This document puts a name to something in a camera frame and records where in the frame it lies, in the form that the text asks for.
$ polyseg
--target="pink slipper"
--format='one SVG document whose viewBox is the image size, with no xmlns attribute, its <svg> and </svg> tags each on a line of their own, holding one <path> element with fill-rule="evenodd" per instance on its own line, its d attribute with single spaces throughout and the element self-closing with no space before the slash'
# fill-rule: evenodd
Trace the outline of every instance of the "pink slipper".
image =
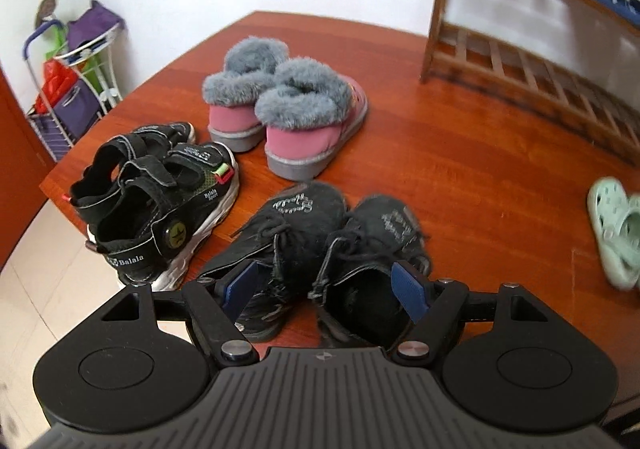
<svg viewBox="0 0 640 449">
<path fill-rule="evenodd" d="M 288 180 L 315 178 L 362 126 L 367 97 L 355 80 L 309 58 L 280 64 L 275 80 L 255 105 L 269 169 Z"/>
<path fill-rule="evenodd" d="M 260 143 L 265 132 L 254 104 L 276 85 L 273 73 L 288 57 L 289 49 L 282 41 L 258 37 L 248 37 L 226 53 L 223 71 L 202 84 L 202 98 L 210 104 L 211 140 L 233 152 L 249 151 Z"/>
</svg>

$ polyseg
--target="gray fur lining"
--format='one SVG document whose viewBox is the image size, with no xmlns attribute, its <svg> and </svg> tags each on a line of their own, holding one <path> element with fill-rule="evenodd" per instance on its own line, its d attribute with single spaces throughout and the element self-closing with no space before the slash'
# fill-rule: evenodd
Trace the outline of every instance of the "gray fur lining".
<svg viewBox="0 0 640 449">
<path fill-rule="evenodd" d="M 277 86 L 264 92 L 255 116 L 277 129 L 316 129 L 347 118 L 351 87 L 326 64 L 296 58 L 276 68 Z"/>
<path fill-rule="evenodd" d="M 226 53 L 224 71 L 204 80 L 202 98 L 207 104 L 226 108 L 253 104 L 276 85 L 273 74 L 288 56 L 282 41 L 248 37 Z"/>
</svg>

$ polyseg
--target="shoe rack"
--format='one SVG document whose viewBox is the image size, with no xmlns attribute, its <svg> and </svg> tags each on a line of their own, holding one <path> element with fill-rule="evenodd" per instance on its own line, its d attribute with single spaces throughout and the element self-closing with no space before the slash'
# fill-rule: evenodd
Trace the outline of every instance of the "shoe rack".
<svg viewBox="0 0 640 449">
<path fill-rule="evenodd" d="M 640 29 L 596 0 L 578 0 L 634 38 Z M 434 0 L 420 80 L 445 74 L 535 111 L 640 164 L 640 112 L 588 79 L 516 45 L 444 20 Z"/>
</svg>

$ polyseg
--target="black shoe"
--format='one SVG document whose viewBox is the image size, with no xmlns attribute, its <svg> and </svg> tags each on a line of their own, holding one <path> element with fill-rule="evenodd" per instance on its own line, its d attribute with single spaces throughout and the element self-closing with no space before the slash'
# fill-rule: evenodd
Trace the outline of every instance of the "black shoe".
<svg viewBox="0 0 640 449">
<path fill-rule="evenodd" d="M 178 143 L 194 143 L 196 133 L 189 122 L 143 125 L 128 134 L 114 136 L 102 144 L 94 162 L 84 170 L 82 179 L 71 185 L 67 197 L 82 221 L 87 224 L 90 238 L 93 228 L 118 201 L 120 190 L 113 171 L 126 161 L 148 154 L 162 159 Z"/>
<path fill-rule="evenodd" d="M 275 337 L 287 312 L 311 289 L 326 252 L 327 236 L 344 225 L 347 203 L 335 187 L 302 183 L 267 201 L 236 233 L 238 237 L 202 269 L 198 279 L 220 279 L 244 259 L 271 273 L 236 326 L 251 342 Z"/>
<path fill-rule="evenodd" d="M 309 298 L 318 304 L 323 347 L 391 349 L 411 326 L 391 290 L 391 265 L 404 259 L 431 272 L 424 236 L 400 200 L 377 194 L 362 200 L 346 226 L 330 235 Z"/>
<path fill-rule="evenodd" d="M 180 143 L 162 161 L 148 155 L 126 162 L 118 183 L 118 203 L 95 228 L 97 252 L 124 285 L 171 290 L 236 201 L 238 165 L 221 143 Z"/>
</svg>

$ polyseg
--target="silver bolt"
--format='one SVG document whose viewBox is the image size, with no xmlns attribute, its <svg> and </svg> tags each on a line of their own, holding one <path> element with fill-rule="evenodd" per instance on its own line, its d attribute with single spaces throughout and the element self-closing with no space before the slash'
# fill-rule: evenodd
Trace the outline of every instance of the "silver bolt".
<svg viewBox="0 0 640 449">
<path fill-rule="evenodd" d="M 254 347 L 248 341 L 233 339 L 222 344 L 222 354 L 230 361 L 246 359 L 254 351 Z"/>
<path fill-rule="evenodd" d="M 404 341 L 398 345 L 398 354 L 405 359 L 419 359 L 429 354 L 429 346 L 420 341 Z"/>
</svg>

